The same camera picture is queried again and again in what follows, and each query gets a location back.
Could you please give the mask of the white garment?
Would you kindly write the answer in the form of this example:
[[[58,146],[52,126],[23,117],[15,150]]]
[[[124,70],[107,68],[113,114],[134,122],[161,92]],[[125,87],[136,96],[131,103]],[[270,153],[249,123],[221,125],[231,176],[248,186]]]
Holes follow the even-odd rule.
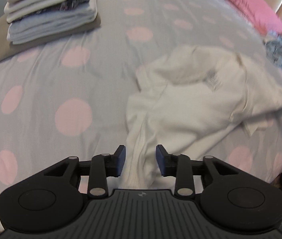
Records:
[[[179,46],[137,72],[127,102],[127,156],[121,188],[165,188],[155,158],[198,160],[243,122],[256,126],[282,109],[282,82],[250,57],[215,46]]]

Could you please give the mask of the stack of folded clothes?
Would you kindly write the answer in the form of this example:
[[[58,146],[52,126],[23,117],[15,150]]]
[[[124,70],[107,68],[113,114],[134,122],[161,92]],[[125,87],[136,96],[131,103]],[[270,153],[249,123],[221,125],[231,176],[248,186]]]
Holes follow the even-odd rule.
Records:
[[[24,44],[95,21],[97,0],[7,0],[7,40]]]

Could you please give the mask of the polka dot bed sheet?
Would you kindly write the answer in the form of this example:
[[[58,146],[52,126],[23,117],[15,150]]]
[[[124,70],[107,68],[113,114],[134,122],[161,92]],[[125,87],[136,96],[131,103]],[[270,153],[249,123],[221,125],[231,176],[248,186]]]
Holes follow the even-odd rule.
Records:
[[[137,72],[178,45],[243,53],[282,83],[257,31],[225,0],[97,6],[99,29],[0,62],[0,193],[70,155],[88,160],[124,144]]]

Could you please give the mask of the taupe folded blanket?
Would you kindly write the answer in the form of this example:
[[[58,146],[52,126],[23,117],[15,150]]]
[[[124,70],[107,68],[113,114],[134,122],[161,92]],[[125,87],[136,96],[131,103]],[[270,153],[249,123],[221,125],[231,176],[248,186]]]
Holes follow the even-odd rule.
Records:
[[[101,25],[101,18],[97,16],[96,19],[88,24],[84,24],[76,29],[68,30],[62,33],[42,37],[24,44],[14,45],[9,42],[6,37],[8,33],[8,23],[6,22],[6,16],[0,17],[0,61],[12,57],[20,52],[34,48],[36,46],[46,44],[48,42],[55,41],[60,38],[64,38],[70,35],[75,35],[82,32],[91,31],[98,28]]]

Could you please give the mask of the pink pillow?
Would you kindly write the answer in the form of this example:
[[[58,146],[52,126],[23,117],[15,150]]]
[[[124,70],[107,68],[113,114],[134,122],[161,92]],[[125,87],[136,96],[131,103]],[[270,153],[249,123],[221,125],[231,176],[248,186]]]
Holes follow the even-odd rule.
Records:
[[[228,0],[263,36],[274,31],[282,35],[282,20],[264,0]]]

